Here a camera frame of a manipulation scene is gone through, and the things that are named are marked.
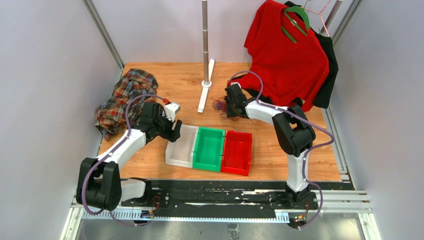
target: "cable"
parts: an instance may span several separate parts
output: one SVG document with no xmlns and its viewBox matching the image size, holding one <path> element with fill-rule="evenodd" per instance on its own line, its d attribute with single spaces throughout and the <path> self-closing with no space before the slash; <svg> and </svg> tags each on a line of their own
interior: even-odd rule
<svg viewBox="0 0 424 240">
<path fill-rule="evenodd" d="M 231 119 L 233 122 L 237 121 L 240 119 L 239 116 L 237 117 L 228 117 L 228 112 L 227 112 L 227 104 L 225 103 L 225 99 L 224 97 L 220 97 L 218 99 L 213 99 L 212 97 L 210 98 L 211 100 L 213 100 L 212 102 L 212 108 L 221 111 L 221 113 L 219 114 L 219 117 L 221 118 L 221 121 L 223 120 L 227 120 L 227 119 Z"/>
<path fill-rule="evenodd" d="M 306 212 L 305 212 L 304 218 L 306 219 L 308 212 L 309 212 L 309 202 L 305 201 L 305 204 L 306 204 Z"/>
<path fill-rule="evenodd" d="M 160 196 L 154 196 L 154 198 L 158 198 L 159 201 L 157 201 L 157 207 L 156 207 L 156 211 L 159 209 L 159 206 L 161 205 L 161 197 Z"/>
<path fill-rule="evenodd" d="M 259 94 L 256 96 L 256 102 L 259 103 L 259 97 L 262 95 L 262 92 L 264 91 L 264 82 L 262 81 L 262 78 L 258 74 L 256 74 L 255 72 L 252 72 L 252 71 L 249 71 L 249 70 L 243 70 L 243 71 L 236 72 L 229 79 L 228 82 L 231 82 L 233 80 L 233 78 L 235 78 L 239 74 L 253 74 L 253 75 L 255 75 L 257 77 L 257 79 L 259 79 L 259 81 L 260 81 L 260 91 L 259 91 Z"/>
<path fill-rule="evenodd" d="M 109 152 L 110 154 L 106 154 L 104 157 L 102 157 L 99 161 L 97 161 L 90 168 L 90 170 L 88 171 L 87 175 L 84 178 L 84 182 L 82 183 L 82 192 L 81 192 L 82 205 L 84 206 L 85 211 L 87 211 L 87 213 L 89 213 L 91 215 L 99 215 L 101 212 L 103 212 L 103 209 L 101 209 L 99 211 L 91 211 L 91 209 L 89 208 L 89 206 L 87 204 L 86 190 L 87 190 L 87 185 L 88 185 L 90 176 L 97 169 L 97 167 L 100 166 L 100 164 L 102 164 L 106 159 L 108 159 L 128 139 L 128 137 L 130 136 L 130 133 L 131 133 L 131 124 L 130 124 L 130 120 L 128 118 L 128 111 L 130 109 L 131 104 L 133 104 L 136 100 L 141 99 L 143 97 L 155 97 L 155 98 L 162 100 L 163 102 L 168 102 L 168 100 L 166 98 L 163 98 L 161 96 L 154 95 L 154 94 L 141 94 L 139 96 L 134 97 L 132 100 L 130 100 L 128 102 L 128 104 L 126 105 L 126 108 L 125 108 L 125 122 L 126 122 L 126 127 L 128 129 L 128 133 L 127 133 L 126 137 L 124 137 L 114 148 L 112 148 L 112 150 L 110 150 L 110 152 Z M 145 225 L 148 224 L 148 223 L 140 223 L 140 224 L 132 225 L 132 224 L 123 223 L 123 222 L 121 222 L 121 221 L 119 221 L 115 218 L 112 211 L 110 211 L 110 216 L 112 217 L 113 220 L 115 220 L 115 222 L 117 222 L 117 223 L 119 223 L 123 226 L 145 226 Z"/>
<path fill-rule="evenodd" d="M 155 208 L 155 206 L 156 206 L 156 201 L 155 201 L 155 199 L 154 198 L 152 198 L 152 200 L 153 200 L 153 206 L 151 206 L 151 212 L 153 213 L 153 208 Z"/>
<path fill-rule="evenodd" d="M 329 132 L 329 131 L 327 131 L 326 129 L 324 129 L 323 127 L 320 127 L 320 126 L 318 126 L 318 125 L 316 125 L 315 123 L 312 123 L 312 122 L 310 122 L 310 121 L 308 121 L 308 120 L 306 120 L 306 119 L 304 119 L 304 118 L 302 118 L 302 117 L 300 117 L 300 116 L 298 116 L 298 115 L 296 115 L 296 114 L 294 114 L 293 112 L 291 112 L 291 111 L 288 111 L 288 110 L 286 110 L 286 109 L 284 109 L 283 107 L 280 107 L 280 106 L 275 106 L 275 105 L 272 105 L 272 104 L 267 104 L 267 103 L 264 103 L 264 102 L 261 102 L 261 101 L 259 101 L 259 97 L 261 96 L 261 94 L 262 94 L 262 91 L 264 90 L 264 82 L 262 81 L 262 78 L 258 75 L 258 74 L 256 74 L 256 73 L 254 73 L 254 72 L 252 72 L 252 71 L 249 71 L 249 70 L 245 70 L 245 71 L 239 71 L 239 72 L 237 72 L 236 74 L 234 74 L 230 79 L 229 79 L 229 82 L 231 82 L 232 80 L 233 80 L 233 78 L 236 76 L 236 75 L 238 75 L 238 74 L 241 74 L 241 73 L 250 73 L 250 74 L 253 74 L 253 75 L 255 75 L 256 77 L 257 77 L 257 79 L 259 80 L 259 82 L 260 82 L 260 92 L 259 92 L 259 94 L 257 95 L 257 97 L 256 97 L 256 102 L 259 104 L 259 105 L 261 105 L 261 106 L 265 106 L 265 107 L 268 107 L 268 108 L 272 108 L 272 109 L 279 109 L 279 110 L 281 110 L 282 112 L 284 112 L 284 113 L 287 113 L 287 114 L 289 114 L 290 116 L 292 116 L 293 118 L 295 118 L 295 119 L 297 119 L 297 120 L 299 120 L 299 121 L 301 121 L 301 122 L 303 122 L 303 123 L 305 123 L 305 124 L 308 124 L 308 125 L 310 125 L 310 126 L 312 126 L 312 127 L 314 127 L 314 128 L 316 128 L 316 129 L 318 129 L 318 130 L 320 130 L 320 131 L 322 131 L 322 132 L 324 132 L 325 134 L 327 134 L 331 139 L 330 139 L 330 141 L 328 141 L 328 142 L 324 142 L 324 143 L 321 143 L 321 144 L 318 144 L 318 145 L 315 145 L 315 146 L 313 146 L 313 147 L 311 147 L 311 148 L 309 148 L 307 151 L 305 151 L 305 153 L 304 153 L 304 155 L 303 155 L 303 162 L 302 162 L 302 177 L 303 177 L 303 179 L 308 183 L 308 184 L 310 184 L 310 185 L 312 185 L 312 186 L 314 186 L 314 187 L 316 187 L 317 189 L 318 189 L 318 191 L 319 191 L 319 195 L 320 195 L 320 197 L 321 197 L 321 200 L 320 200 L 320 202 L 319 202 L 319 207 L 318 207 L 318 210 L 316 211 L 316 213 L 315 213 L 315 215 L 307 222 L 307 223 L 305 223 L 303 226 L 300 226 L 299 227 L 299 229 L 303 229 L 303 228 L 305 228 L 306 226 L 308 226 L 316 217 L 318 217 L 318 215 L 320 214 L 320 212 L 321 212 L 321 209 L 323 208 L 323 190 L 321 189 L 321 187 L 318 185 L 318 184 L 316 184 L 315 182 L 312 182 L 312 181 L 310 181 L 307 177 L 306 177 L 306 173 L 305 173 L 305 167 L 306 167 L 306 159 L 307 159 L 307 157 L 308 157 L 308 154 L 312 151 L 312 150 L 314 150 L 314 149 L 316 149 L 316 148 L 319 148 L 319 147 L 323 147 L 323 146 L 327 146 L 327 145 L 330 145 L 330 144 L 332 144 L 333 142 L 334 142 L 334 135 L 331 133 L 331 132 Z"/>
</svg>

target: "green hanger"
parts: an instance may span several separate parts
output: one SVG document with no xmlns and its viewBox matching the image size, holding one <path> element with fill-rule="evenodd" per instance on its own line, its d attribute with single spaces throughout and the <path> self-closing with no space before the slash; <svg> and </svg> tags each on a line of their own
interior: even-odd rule
<svg viewBox="0 0 424 240">
<path fill-rule="evenodd" d="M 305 23 L 305 27 L 306 27 L 306 31 L 309 31 L 309 29 L 311 28 L 310 23 L 309 23 L 309 18 L 308 15 L 306 14 L 305 10 L 299 6 L 292 6 L 292 7 L 288 7 L 286 9 L 284 9 L 284 15 L 290 20 L 290 22 L 297 28 L 299 29 L 299 31 L 304 35 L 308 35 L 297 23 L 295 20 L 293 20 L 293 18 L 291 18 L 287 12 L 291 12 L 291 13 L 296 13 L 298 14 L 303 22 Z M 289 32 L 283 27 L 281 26 L 281 30 L 283 31 L 283 33 L 294 43 L 296 43 L 296 40 L 289 34 Z"/>
</svg>

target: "plastic bin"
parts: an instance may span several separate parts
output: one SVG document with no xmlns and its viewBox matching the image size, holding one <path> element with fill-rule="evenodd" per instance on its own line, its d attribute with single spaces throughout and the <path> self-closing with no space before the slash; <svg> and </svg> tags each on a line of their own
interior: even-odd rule
<svg viewBox="0 0 424 240">
<path fill-rule="evenodd" d="M 165 163 L 168 165 L 192 168 L 193 153 L 198 135 L 198 126 L 181 125 L 181 135 L 175 142 L 168 142 L 165 151 Z"/>
<path fill-rule="evenodd" d="M 226 131 L 221 172 L 249 175 L 252 163 L 252 134 Z"/>
<path fill-rule="evenodd" d="M 225 130 L 199 127 L 193 155 L 193 168 L 219 172 Z"/>
</svg>

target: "pink wire hanger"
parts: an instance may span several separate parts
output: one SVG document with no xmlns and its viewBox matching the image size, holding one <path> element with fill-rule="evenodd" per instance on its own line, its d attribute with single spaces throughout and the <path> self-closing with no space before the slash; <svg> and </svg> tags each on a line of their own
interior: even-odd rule
<svg viewBox="0 0 424 240">
<path fill-rule="evenodd" d="M 329 36 L 329 37 L 330 37 L 329 31 L 327 30 L 327 26 L 326 26 L 326 24 L 325 24 L 325 22 L 324 22 L 324 19 L 323 19 L 323 12 L 324 12 L 324 10 L 328 7 L 328 5 L 330 4 L 330 2 L 331 2 L 332 0 L 329 0 L 329 1 L 327 2 L 327 4 L 324 6 L 324 8 L 323 8 L 323 9 L 321 9 L 321 11 L 319 11 L 319 12 L 312 11 L 312 10 L 309 10 L 309 9 L 305 8 L 305 7 L 306 7 L 306 4 L 308 4 L 308 2 L 309 2 L 309 1 L 311 1 L 311 0 L 306 0 L 305 4 L 303 5 L 303 9 L 305 9 L 306 11 L 308 11 L 308 12 L 310 12 L 310 13 L 313 13 L 313 14 L 319 15 L 319 17 L 321 18 L 322 25 L 324 26 L 325 32 L 327 33 L 327 36 Z"/>
</svg>

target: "clothes hanger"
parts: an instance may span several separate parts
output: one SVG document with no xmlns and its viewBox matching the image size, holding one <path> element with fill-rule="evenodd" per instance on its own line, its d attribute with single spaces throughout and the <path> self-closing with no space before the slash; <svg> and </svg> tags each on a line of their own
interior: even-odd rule
<svg viewBox="0 0 424 240">
<path fill-rule="evenodd" d="M 288 7 L 288 8 L 286 8 L 286 9 L 284 9 L 284 15 L 290 20 L 290 22 L 297 28 L 297 29 L 299 29 L 299 31 L 304 35 L 304 36 L 306 36 L 306 35 L 308 35 L 299 25 L 298 25 L 298 23 L 295 21 L 295 20 L 293 20 L 293 18 L 291 18 L 290 16 L 289 16 L 289 14 L 287 13 L 287 12 L 289 12 L 289 13 L 295 13 L 295 14 L 298 14 L 301 18 L 302 18 L 302 20 L 303 20 L 303 22 L 304 22 L 304 24 L 305 24 L 305 27 L 306 27 L 306 31 L 308 32 L 309 31 L 309 29 L 311 28 L 311 26 L 310 26 L 310 22 L 309 22 L 309 18 L 308 18 L 308 15 L 306 14 L 306 12 L 305 12 L 305 10 L 303 9 L 303 8 L 301 8 L 301 7 L 299 7 L 299 6 L 292 6 L 292 7 Z M 297 41 L 290 35 L 290 33 L 283 27 L 283 26 L 281 26 L 281 30 L 282 30 L 282 32 L 292 41 L 292 42 L 294 42 L 294 43 L 296 43 Z"/>
<path fill-rule="evenodd" d="M 312 10 L 309 10 L 309 9 L 307 9 L 307 8 L 306 8 L 306 4 L 308 4 L 308 2 L 309 2 L 309 1 L 311 1 L 311 0 L 306 0 L 305 4 L 303 5 L 303 9 L 305 9 L 306 11 L 308 11 L 308 12 L 310 12 L 310 13 L 313 13 L 313 14 L 319 15 L 319 17 L 321 18 L 322 25 L 324 26 L 325 32 L 327 33 L 327 36 L 329 36 L 329 37 L 330 37 L 329 31 L 328 31 L 328 29 L 327 29 L 327 27 L 326 27 L 326 23 L 324 22 L 324 19 L 323 19 L 323 12 L 324 12 L 324 10 L 328 7 L 328 5 L 330 4 L 330 2 L 331 2 L 332 0 L 329 0 L 329 1 L 327 2 L 327 4 L 324 6 L 324 8 L 323 8 L 323 9 L 321 9 L 321 11 L 319 11 L 319 12 L 312 11 Z"/>
</svg>

